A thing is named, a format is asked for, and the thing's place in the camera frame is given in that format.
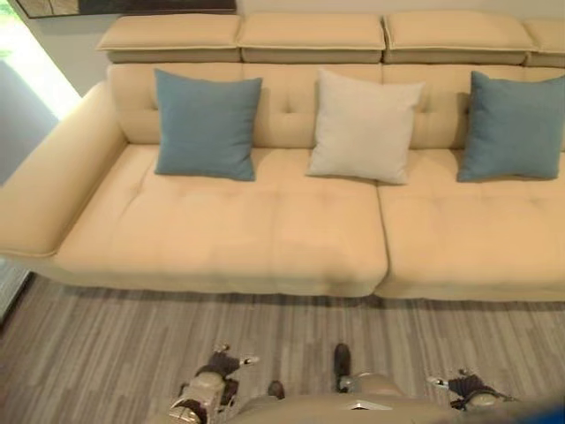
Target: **headrest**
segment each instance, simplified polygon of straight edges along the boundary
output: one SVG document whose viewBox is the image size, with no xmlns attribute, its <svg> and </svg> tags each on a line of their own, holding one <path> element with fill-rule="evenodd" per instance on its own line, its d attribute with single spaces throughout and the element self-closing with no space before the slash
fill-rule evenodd
<svg viewBox="0 0 565 424">
<path fill-rule="evenodd" d="M 497 13 L 403 11 L 384 26 L 391 64 L 522 64 L 534 47 L 518 19 Z"/>
<path fill-rule="evenodd" d="M 254 13 L 237 39 L 245 62 L 379 63 L 385 41 L 372 14 Z"/>
<path fill-rule="evenodd" d="M 527 19 L 524 26 L 536 45 L 526 64 L 565 68 L 565 19 Z"/>
<path fill-rule="evenodd" d="M 114 63 L 240 62 L 237 15 L 175 14 L 119 18 L 98 50 Z"/>
</svg>

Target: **sectional sofa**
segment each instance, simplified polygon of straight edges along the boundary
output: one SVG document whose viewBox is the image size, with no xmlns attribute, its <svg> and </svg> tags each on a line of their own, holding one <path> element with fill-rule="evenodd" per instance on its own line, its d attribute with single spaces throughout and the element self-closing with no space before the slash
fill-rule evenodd
<svg viewBox="0 0 565 424">
<path fill-rule="evenodd" d="M 565 154 L 554 180 L 456 182 L 471 71 L 563 75 L 564 33 L 477 11 L 118 19 L 99 46 L 107 79 L 2 187 L 0 254 L 119 289 L 565 300 Z M 305 175 L 321 66 L 425 82 L 408 184 Z M 154 174 L 155 68 L 263 78 L 255 182 Z"/>
</svg>

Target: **sofa cushion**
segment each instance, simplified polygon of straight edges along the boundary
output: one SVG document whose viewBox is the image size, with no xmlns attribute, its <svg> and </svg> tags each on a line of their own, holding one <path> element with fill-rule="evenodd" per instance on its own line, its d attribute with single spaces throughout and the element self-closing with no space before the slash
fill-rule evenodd
<svg viewBox="0 0 565 424">
<path fill-rule="evenodd" d="M 522 82 L 472 72 L 471 85 L 471 125 L 457 180 L 556 178 L 565 77 Z"/>
<path fill-rule="evenodd" d="M 114 63 L 239 62 L 238 15 L 201 13 L 123 16 L 97 49 Z"/>
<path fill-rule="evenodd" d="M 533 41 L 509 15 L 401 11 L 384 18 L 387 63 L 521 64 Z"/>
<path fill-rule="evenodd" d="M 155 172 L 255 179 L 250 153 L 261 79 L 215 82 L 155 71 L 162 141 Z"/>
<path fill-rule="evenodd" d="M 308 175 L 404 184 L 423 84 L 374 84 L 320 69 L 316 147 Z"/>
<path fill-rule="evenodd" d="M 380 185 L 389 274 L 377 294 L 542 300 L 565 296 L 565 154 L 555 180 L 457 183 L 461 152 L 410 151 L 408 185 Z"/>
<path fill-rule="evenodd" d="M 153 173 L 129 145 L 54 261 L 117 288 L 363 296 L 387 257 L 373 183 L 305 176 L 309 151 L 255 149 L 257 180 Z"/>
<path fill-rule="evenodd" d="M 385 40 L 377 15 L 253 13 L 237 45 L 246 62 L 376 64 Z"/>
<path fill-rule="evenodd" d="M 527 65 L 565 68 L 565 19 L 527 19 L 524 26 L 535 43 Z"/>
</svg>

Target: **sofa armrest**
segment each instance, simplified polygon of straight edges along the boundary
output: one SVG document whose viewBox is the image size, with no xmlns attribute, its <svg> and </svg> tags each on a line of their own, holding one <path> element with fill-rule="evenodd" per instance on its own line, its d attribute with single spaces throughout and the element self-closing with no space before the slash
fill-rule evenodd
<svg viewBox="0 0 565 424">
<path fill-rule="evenodd" d="M 125 145 L 102 82 L 0 188 L 0 254 L 54 254 Z"/>
</svg>

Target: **black shoe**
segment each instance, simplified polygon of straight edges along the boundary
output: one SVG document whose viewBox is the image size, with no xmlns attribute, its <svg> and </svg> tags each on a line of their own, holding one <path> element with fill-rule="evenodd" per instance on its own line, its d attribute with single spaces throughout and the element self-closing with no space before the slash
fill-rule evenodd
<svg viewBox="0 0 565 424">
<path fill-rule="evenodd" d="M 267 394 L 269 396 L 274 396 L 275 398 L 281 400 L 284 399 L 284 386 L 278 380 L 273 380 L 267 389 Z"/>
<path fill-rule="evenodd" d="M 338 393 L 347 393 L 347 389 L 340 387 L 342 377 L 351 375 L 351 352 L 348 345 L 340 343 L 334 350 L 334 375 L 335 375 L 335 391 Z"/>
</svg>

